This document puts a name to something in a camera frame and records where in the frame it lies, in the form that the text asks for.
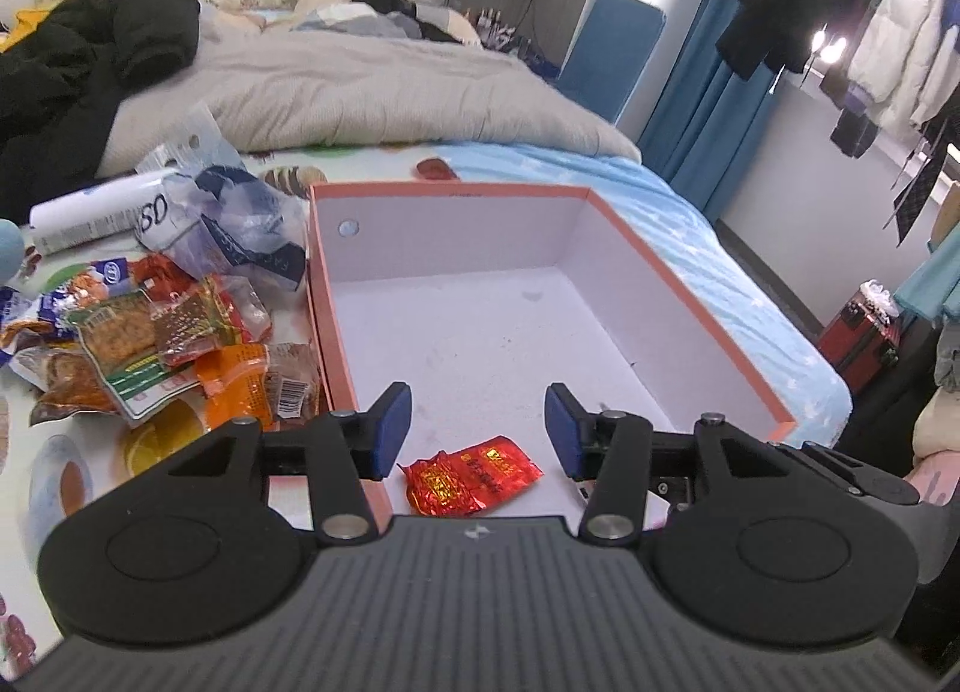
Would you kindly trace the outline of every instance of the snack bag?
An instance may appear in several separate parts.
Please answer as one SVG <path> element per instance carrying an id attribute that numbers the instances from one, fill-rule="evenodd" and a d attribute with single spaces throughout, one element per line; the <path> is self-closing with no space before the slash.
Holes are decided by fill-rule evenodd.
<path id="1" fill-rule="evenodd" d="M 407 500 L 424 516 L 467 516 L 494 508 L 544 474 L 504 436 L 454 454 L 440 451 L 400 469 L 407 477 Z"/>
<path id="2" fill-rule="evenodd" d="M 11 329 L 11 324 L 29 310 L 31 302 L 19 291 L 8 286 L 0 287 L 0 367 L 6 364 L 16 353 L 20 329 Z M 42 326 L 44 332 L 50 328 Z"/>
<path id="3" fill-rule="evenodd" d="M 133 421 L 150 417 L 198 385 L 192 369 L 170 370 L 160 361 L 150 315 L 150 298 L 138 290 L 75 310 L 68 318 L 98 377 Z"/>
<path id="4" fill-rule="evenodd" d="M 152 312 L 157 352 L 167 366 L 203 354 L 257 342 L 270 332 L 270 313 L 246 278 L 211 275 L 172 305 Z"/>
<path id="5" fill-rule="evenodd" d="M 130 263 L 136 284 L 152 302 L 176 302 L 197 282 L 162 253 L 151 253 Z"/>
<path id="6" fill-rule="evenodd" d="M 75 343 L 25 348 L 13 355 L 11 370 L 43 391 L 30 412 L 31 426 L 79 412 L 119 413 L 93 362 Z"/>
<path id="7" fill-rule="evenodd" d="M 66 283 L 40 294 L 32 302 L 12 289 L 0 290 L 0 305 L 19 310 L 13 320 L 0 320 L 0 356 L 3 366 L 17 350 L 32 341 L 31 334 L 43 341 L 66 341 L 74 337 L 67 316 L 73 310 L 95 305 L 112 296 L 127 294 L 136 288 L 126 259 L 93 262 Z"/>
<path id="8" fill-rule="evenodd" d="M 196 363 L 208 396 L 206 425 L 251 415 L 264 430 L 301 424 L 326 411 L 320 371 L 308 345 L 232 345 Z"/>

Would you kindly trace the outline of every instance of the blue stuffed toy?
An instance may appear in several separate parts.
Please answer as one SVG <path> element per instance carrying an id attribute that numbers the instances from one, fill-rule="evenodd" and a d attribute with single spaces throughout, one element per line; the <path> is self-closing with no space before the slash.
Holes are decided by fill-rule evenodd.
<path id="1" fill-rule="evenodd" d="M 0 286 L 16 277 L 25 249 L 23 235 L 16 224 L 0 219 Z"/>

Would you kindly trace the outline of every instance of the white puffer jacket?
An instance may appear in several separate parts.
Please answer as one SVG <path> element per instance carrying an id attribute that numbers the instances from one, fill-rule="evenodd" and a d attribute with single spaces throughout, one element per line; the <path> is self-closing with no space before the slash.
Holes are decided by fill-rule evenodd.
<path id="1" fill-rule="evenodd" d="M 867 96 L 867 115 L 895 137 L 906 137 L 917 118 L 929 118 L 932 102 L 942 91 L 931 83 L 918 110 L 930 68 L 946 43 L 941 37 L 943 11 L 944 0 L 882 0 L 853 55 L 848 72 L 853 91 Z M 952 47 L 952 35 L 947 38 Z M 944 64 L 949 52 L 944 50 Z M 942 105 L 936 105 L 933 113 Z"/>

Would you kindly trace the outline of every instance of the transparent plastic packaging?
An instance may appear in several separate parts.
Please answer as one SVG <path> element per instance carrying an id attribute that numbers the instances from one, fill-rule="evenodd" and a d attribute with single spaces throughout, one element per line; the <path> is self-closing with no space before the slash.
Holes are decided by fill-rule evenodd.
<path id="1" fill-rule="evenodd" d="M 296 290 L 306 270 L 302 202 L 246 171 L 203 105 L 147 153 L 138 172 L 169 168 L 141 212 L 137 239 L 184 272 L 240 275 Z"/>
<path id="2" fill-rule="evenodd" d="M 181 299 L 151 313 L 157 353 L 166 366 L 195 361 L 229 345 L 261 341 L 270 313 L 246 278 L 210 275 Z"/>

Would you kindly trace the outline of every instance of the orange snack package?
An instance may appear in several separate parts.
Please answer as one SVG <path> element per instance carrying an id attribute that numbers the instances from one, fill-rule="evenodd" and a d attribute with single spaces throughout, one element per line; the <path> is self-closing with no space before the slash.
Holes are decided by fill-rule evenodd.
<path id="1" fill-rule="evenodd" d="M 133 280 L 151 302 L 176 302 L 197 282 L 162 253 L 130 262 Z"/>
<path id="2" fill-rule="evenodd" d="M 320 370 L 308 345 L 229 345 L 204 354 L 194 366 L 208 397 L 210 429 L 251 415 L 274 431 L 326 412 Z"/>
<path id="3" fill-rule="evenodd" d="M 30 412 L 30 426 L 78 412 L 119 413 L 97 368 L 74 343 L 25 348 L 13 356 L 11 369 L 43 391 Z"/>

